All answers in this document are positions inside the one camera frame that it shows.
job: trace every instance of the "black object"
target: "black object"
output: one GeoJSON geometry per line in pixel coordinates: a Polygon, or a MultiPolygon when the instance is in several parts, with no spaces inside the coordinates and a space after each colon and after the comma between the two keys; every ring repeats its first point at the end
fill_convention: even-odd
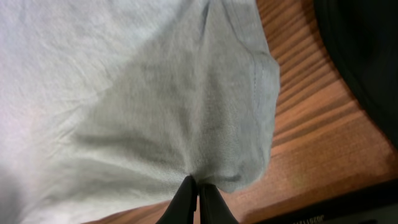
{"type": "Polygon", "coordinates": [[[398,1],[314,0],[314,8],[332,61],[398,149],[398,1]]]}
{"type": "Polygon", "coordinates": [[[173,200],[158,224],[193,223],[193,213],[197,210],[197,195],[200,199],[200,223],[238,223],[225,204],[216,186],[204,184],[197,187],[192,176],[182,182],[173,200]]]}
{"type": "Polygon", "coordinates": [[[292,223],[360,223],[372,224],[378,223],[376,217],[368,220],[360,220],[360,222],[345,222],[344,217],[348,217],[355,213],[370,213],[372,210],[389,209],[395,220],[384,221],[381,223],[398,223],[398,179],[390,180],[379,185],[374,185],[356,192],[342,195],[337,198],[316,203],[309,207],[281,215],[275,218],[264,220],[258,224],[292,224],[292,223]]]}

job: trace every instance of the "wooden table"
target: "wooden table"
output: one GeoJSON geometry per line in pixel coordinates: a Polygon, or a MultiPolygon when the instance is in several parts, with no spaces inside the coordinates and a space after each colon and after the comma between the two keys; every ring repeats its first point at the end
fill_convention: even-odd
{"type": "MultiPolygon", "coordinates": [[[[271,54],[280,65],[281,89],[268,171],[246,190],[223,194],[238,221],[258,222],[398,178],[398,153],[330,60],[312,1],[259,0],[257,5],[271,54]]],[[[155,223],[167,205],[95,223],[155,223]]]]}

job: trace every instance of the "light gray t-shirt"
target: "light gray t-shirt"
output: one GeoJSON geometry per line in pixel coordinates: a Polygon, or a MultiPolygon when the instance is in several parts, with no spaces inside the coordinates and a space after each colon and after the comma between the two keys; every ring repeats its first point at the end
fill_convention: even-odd
{"type": "Polygon", "coordinates": [[[1,223],[225,192],[269,161],[279,67],[255,1],[0,1],[1,223]]]}

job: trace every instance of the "wooden surface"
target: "wooden surface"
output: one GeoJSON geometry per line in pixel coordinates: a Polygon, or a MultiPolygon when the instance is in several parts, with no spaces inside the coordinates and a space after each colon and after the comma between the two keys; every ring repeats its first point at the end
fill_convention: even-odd
{"type": "MultiPolygon", "coordinates": [[[[260,0],[257,5],[271,54],[280,65],[281,91],[268,171],[248,189],[223,194],[238,221],[258,222],[397,178],[398,154],[333,66],[312,1],[260,0]]],[[[167,205],[95,223],[155,223],[167,205]]]]}

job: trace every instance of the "wood grain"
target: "wood grain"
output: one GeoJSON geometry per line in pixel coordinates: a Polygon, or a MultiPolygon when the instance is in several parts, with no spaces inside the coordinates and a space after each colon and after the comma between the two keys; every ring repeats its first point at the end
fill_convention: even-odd
{"type": "MultiPolygon", "coordinates": [[[[281,89],[265,176],[248,189],[223,194],[234,216],[254,223],[397,178],[398,154],[333,66],[312,1],[260,0],[257,5],[271,54],[280,65],[281,89]]],[[[155,223],[167,205],[92,223],[155,223]]]]}

